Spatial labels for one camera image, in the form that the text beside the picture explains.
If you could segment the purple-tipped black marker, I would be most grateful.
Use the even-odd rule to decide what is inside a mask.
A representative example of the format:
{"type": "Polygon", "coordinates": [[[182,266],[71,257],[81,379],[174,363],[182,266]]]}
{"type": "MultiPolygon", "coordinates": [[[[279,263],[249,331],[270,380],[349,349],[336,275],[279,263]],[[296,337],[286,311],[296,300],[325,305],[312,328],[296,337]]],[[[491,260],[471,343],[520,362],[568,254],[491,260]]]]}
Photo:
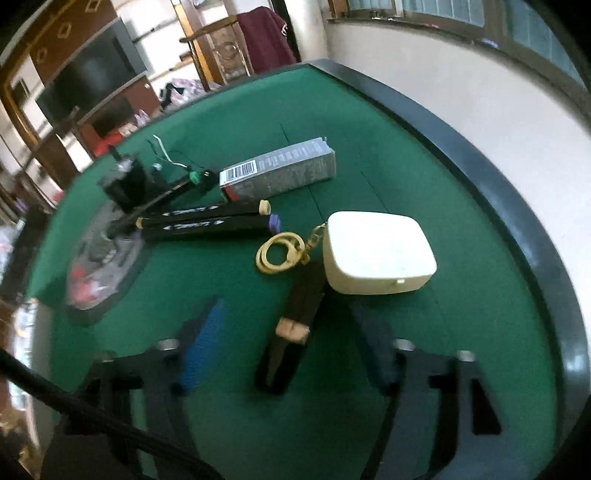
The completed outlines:
{"type": "Polygon", "coordinates": [[[229,216],[192,223],[169,224],[143,231],[147,241],[176,241],[189,239],[242,239],[270,237],[281,231],[280,216],[229,216]]]}

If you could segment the yellow-tipped black marker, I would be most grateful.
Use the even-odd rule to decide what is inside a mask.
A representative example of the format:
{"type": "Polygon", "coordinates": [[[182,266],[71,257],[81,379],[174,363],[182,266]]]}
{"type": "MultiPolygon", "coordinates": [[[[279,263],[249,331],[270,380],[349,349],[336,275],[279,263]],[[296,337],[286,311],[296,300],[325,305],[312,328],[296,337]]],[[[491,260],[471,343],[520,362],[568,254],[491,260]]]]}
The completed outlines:
{"type": "Polygon", "coordinates": [[[158,225],[186,223],[211,218],[228,216],[269,216],[270,214],[271,205],[269,200],[246,200],[172,210],[160,214],[143,215],[135,220],[135,226],[139,229],[146,229],[158,225]]]}

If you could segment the red item plastic bag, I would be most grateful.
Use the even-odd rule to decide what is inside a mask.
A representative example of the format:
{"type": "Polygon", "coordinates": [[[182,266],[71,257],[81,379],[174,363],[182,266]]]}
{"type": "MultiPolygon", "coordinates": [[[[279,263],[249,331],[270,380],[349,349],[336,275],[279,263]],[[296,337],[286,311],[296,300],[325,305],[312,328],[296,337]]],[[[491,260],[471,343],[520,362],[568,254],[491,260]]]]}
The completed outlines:
{"type": "Polygon", "coordinates": [[[67,305],[79,311],[106,305],[136,274],[143,248],[139,233],[109,239],[102,230],[88,230],[69,267],[67,305]]]}

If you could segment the round grey table centre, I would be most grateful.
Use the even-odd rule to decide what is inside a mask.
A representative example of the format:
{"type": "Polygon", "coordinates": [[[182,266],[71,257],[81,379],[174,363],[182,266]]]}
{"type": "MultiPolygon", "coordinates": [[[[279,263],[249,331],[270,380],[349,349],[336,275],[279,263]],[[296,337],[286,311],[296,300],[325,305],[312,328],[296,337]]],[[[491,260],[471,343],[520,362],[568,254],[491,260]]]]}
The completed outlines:
{"type": "Polygon", "coordinates": [[[26,294],[68,320],[90,327],[121,299],[145,261],[137,231],[109,236],[124,213],[103,194],[66,194],[49,222],[26,294]]]}

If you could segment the cream earbud case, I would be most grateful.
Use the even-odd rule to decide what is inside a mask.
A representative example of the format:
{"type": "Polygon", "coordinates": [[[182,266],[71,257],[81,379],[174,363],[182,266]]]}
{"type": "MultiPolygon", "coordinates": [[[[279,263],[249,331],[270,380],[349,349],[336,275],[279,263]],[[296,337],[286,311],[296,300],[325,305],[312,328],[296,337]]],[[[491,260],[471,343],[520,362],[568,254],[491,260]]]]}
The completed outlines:
{"type": "Polygon", "coordinates": [[[339,211],[322,239],[329,285],[346,295],[392,295],[422,288],[438,264],[420,224],[378,212],[339,211]]]}

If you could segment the black stepper motor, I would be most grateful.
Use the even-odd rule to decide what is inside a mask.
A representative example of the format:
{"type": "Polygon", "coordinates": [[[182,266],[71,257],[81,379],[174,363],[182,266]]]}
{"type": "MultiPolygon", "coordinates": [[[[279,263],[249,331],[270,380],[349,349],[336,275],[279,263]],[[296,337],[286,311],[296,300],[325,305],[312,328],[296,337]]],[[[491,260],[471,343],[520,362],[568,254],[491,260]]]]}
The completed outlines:
{"type": "Polygon", "coordinates": [[[158,187],[136,155],[120,154],[110,145],[109,153],[115,160],[115,167],[101,178],[98,185],[124,213],[151,201],[158,193],[158,187]]]}

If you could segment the green-tipped black marker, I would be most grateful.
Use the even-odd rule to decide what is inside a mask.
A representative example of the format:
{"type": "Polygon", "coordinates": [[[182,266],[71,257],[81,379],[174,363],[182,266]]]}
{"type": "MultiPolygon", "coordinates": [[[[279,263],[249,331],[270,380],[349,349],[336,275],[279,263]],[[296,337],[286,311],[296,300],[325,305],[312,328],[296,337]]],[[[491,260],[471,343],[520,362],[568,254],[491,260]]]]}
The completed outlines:
{"type": "Polygon", "coordinates": [[[219,173],[214,170],[191,170],[190,173],[166,186],[166,188],[143,204],[134,207],[130,213],[112,221],[105,231],[107,238],[113,238],[129,230],[143,214],[168,204],[191,189],[196,189],[200,196],[211,191],[219,181],[219,173]]]}

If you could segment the grey red-ended box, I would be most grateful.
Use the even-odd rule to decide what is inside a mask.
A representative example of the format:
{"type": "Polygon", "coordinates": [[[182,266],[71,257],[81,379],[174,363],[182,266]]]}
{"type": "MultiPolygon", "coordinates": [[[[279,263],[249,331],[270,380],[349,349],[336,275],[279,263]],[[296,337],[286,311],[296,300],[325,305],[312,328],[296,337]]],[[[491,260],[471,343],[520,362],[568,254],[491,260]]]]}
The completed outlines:
{"type": "Polygon", "coordinates": [[[335,178],[336,173],[335,150],[318,137],[225,168],[219,188],[232,202],[267,199],[335,178]]]}

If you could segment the black television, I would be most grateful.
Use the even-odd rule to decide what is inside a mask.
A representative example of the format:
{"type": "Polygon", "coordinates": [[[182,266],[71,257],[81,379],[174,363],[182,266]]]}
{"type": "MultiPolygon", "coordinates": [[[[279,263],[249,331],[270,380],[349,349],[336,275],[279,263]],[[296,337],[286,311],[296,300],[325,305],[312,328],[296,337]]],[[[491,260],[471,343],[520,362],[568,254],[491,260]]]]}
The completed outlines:
{"type": "Polygon", "coordinates": [[[71,53],[68,40],[55,39],[33,54],[43,83],[36,100],[48,123],[61,137],[71,121],[84,119],[106,100],[147,74],[146,65],[119,18],[109,22],[71,53]]]}

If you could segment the wooden chair with red cloth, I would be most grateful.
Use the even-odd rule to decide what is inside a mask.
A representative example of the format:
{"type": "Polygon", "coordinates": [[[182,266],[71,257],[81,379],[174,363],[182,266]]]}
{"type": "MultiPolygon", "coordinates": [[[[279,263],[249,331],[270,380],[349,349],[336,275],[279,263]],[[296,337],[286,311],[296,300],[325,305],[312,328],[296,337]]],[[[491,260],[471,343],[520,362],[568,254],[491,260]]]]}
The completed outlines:
{"type": "Polygon", "coordinates": [[[204,91],[294,65],[287,41],[288,23],[273,9],[260,6],[229,15],[181,38],[204,91]]]}

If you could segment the yellow coiled keychain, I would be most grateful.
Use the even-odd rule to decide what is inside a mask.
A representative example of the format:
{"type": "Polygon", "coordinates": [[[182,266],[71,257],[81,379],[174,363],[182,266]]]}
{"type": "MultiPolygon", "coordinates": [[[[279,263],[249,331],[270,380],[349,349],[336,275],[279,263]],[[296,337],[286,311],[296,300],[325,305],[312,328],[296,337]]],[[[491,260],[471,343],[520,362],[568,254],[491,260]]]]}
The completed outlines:
{"type": "Polygon", "coordinates": [[[311,261],[311,251],[321,244],[325,236],[328,223],[315,226],[307,238],[296,232],[281,232],[263,243],[256,251],[254,264],[260,273],[276,275],[294,269],[297,265],[305,265],[311,261]],[[279,263],[270,260],[269,254],[273,250],[283,250],[283,260],[279,263]]]}

